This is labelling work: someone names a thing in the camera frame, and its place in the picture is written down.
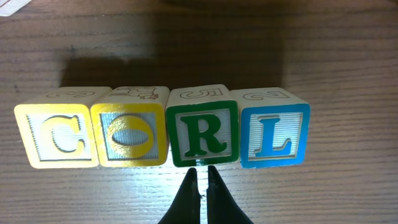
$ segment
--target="wooden table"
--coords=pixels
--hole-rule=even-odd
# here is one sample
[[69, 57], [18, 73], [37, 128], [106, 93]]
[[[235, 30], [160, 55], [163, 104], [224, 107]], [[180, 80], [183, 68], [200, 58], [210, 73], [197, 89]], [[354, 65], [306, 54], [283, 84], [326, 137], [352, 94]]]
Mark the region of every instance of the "wooden table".
[[217, 166], [254, 223], [397, 223], [397, 59], [392, 1], [33, 0], [0, 18], [0, 223], [157, 223], [187, 171], [170, 156], [35, 170], [18, 103], [60, 85], [212, 83], [282, 86], [312, 107], [303, 165]]

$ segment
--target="row of letter blocks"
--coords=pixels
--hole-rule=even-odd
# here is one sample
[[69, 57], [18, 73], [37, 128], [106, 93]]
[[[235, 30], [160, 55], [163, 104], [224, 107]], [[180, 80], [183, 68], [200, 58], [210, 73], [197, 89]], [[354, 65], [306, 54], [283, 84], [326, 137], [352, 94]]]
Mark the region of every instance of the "row of letter blocks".
[[177, 167], [234, 162], [240, 152], [255, 168], [304, 160], [310, 107], [281, 88], [63, 87], [15, 114], [35, 168], [158, 166], [169, 141]]

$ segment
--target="wooden toy block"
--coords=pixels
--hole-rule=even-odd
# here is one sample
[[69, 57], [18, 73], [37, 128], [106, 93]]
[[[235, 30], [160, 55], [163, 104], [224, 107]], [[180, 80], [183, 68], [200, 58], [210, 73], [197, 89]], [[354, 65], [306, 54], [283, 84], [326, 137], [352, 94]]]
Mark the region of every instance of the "wooden toy block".
[[17, 105], [18, 127], [32, 167], [98, 165], [90, 106], [110, 87], [62, 87]]
[[307, 144], [310, 105], [281, 88], [233, 90], [241, 112], [244, 168], [300, 164]]
[[158, 166], [166, 161], [168, 97], [164, 86], [119, 87], [91, 107], [102, 166]]
[[166, 118], [177, 167], [238, 159], [238, 105], [224, 85], [172, 90]]

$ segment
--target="green block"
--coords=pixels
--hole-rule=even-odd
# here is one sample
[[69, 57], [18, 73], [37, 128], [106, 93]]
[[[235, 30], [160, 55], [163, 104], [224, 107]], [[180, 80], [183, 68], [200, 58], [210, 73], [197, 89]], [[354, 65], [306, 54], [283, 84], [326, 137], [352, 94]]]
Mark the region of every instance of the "green block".
[[166, 109], [167, 129], [177, 167], [234, 162], [239, 157], [238, 104], [211, 101]]

